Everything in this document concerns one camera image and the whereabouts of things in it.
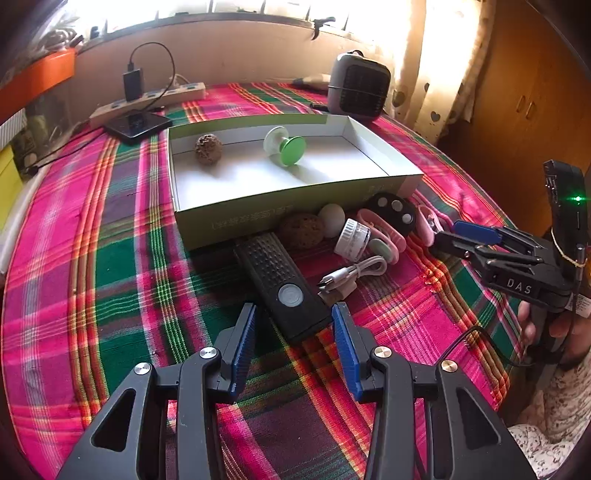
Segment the person's right hand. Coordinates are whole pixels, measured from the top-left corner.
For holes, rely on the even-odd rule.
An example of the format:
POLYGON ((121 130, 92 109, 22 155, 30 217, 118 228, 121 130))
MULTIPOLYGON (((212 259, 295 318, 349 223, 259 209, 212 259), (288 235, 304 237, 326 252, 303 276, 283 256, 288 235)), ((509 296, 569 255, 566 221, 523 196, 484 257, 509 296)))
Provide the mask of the person's right hand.
MULTIPOLYGON (((531 305, 521 301, 517 316, 522 329, 522 340, 526 346, 529 346, 536 337, 536 326, 531 317, 531 305)), ((566 339, 561 360, 562 365, 580 363, 590 351, 589 319, 565 311, 550 323, 549 333, 555 339, 566 339)))

